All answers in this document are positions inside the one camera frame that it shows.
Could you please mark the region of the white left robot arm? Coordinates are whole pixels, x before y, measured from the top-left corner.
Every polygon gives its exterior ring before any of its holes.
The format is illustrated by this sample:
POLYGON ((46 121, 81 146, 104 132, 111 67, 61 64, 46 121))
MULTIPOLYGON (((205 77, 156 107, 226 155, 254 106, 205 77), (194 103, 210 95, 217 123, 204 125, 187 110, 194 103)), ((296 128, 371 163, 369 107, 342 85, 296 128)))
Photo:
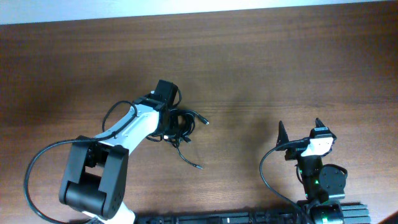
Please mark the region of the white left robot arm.
POLYGON ((154 91, 129 103, 112 127, 90 139, 78 136, 71 146, 59 201, 103 223, 134 223, 123 202, 129 155, 149 135, 162 134, 178 86, 159 80, 154 91))

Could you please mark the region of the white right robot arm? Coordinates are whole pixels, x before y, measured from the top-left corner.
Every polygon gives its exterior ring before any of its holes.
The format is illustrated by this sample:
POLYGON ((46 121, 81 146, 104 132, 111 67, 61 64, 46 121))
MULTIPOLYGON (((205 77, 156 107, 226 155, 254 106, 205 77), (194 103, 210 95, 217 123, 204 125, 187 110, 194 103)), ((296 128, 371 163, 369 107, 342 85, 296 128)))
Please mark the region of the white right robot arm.
POLYGON ((276 146, 286 161, 297 161, 306 199, 297 202, 302 223, 343 223, 340 200, 345 198, 348 171, 322 159, 332 151, 336 135, 317 118, 308 137, 291 141, 279 122, 276 146))

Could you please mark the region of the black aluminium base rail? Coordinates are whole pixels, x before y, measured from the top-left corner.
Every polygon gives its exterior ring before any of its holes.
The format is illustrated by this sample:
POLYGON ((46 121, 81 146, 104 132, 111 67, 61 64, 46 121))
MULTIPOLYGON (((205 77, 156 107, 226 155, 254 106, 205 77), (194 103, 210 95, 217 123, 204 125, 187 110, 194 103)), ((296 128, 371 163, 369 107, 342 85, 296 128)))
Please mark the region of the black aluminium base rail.
POLYGON ((137 216, 136 224, 360 224, 371 223, 368 206, 361 203, 304 206, 305 214, 293 208, 195 215, 137 216))

